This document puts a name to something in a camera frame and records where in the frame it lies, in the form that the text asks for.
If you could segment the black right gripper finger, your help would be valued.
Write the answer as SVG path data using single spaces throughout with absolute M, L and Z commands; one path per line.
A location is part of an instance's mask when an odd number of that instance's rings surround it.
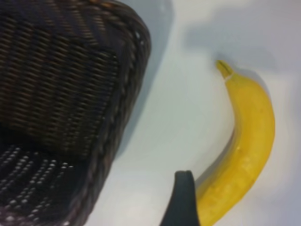
M 195 181 L 190 170 L 175 173 L 171 198 L 160 225 L 200 225 L 197 214 Z

